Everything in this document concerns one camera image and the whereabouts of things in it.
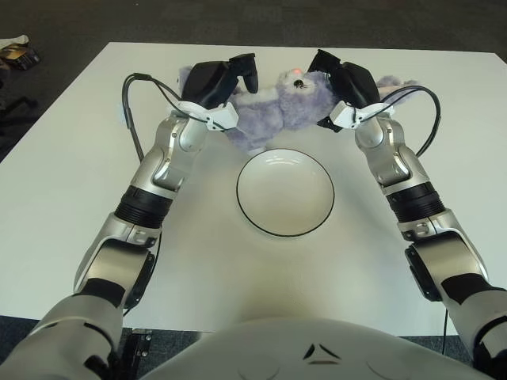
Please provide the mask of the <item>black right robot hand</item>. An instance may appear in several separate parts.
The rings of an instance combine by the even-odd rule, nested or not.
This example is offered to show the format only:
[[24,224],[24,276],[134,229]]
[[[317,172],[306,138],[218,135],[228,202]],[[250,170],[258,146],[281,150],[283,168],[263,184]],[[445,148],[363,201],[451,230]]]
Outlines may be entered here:
[[331,115],[336,105],[345,102],[352,111],[346,127],[357,126],[366,119],[361,110],[380,102],[379,91],[371,73],[355,63],[342,62],[335,55],[319,49],[306,76],[314,83],[316,125],[338,133],[343,127]]

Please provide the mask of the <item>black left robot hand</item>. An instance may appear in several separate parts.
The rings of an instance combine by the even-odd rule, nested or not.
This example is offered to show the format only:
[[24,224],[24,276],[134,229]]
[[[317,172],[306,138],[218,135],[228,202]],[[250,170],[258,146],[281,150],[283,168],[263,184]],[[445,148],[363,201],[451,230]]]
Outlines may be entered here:
[[249,93],[257,93],[258,76],[254,53],[236,55],[227,61],[195,64],[189,71],[181,91],[181,99],[206,109],[227,102],[242,78]]

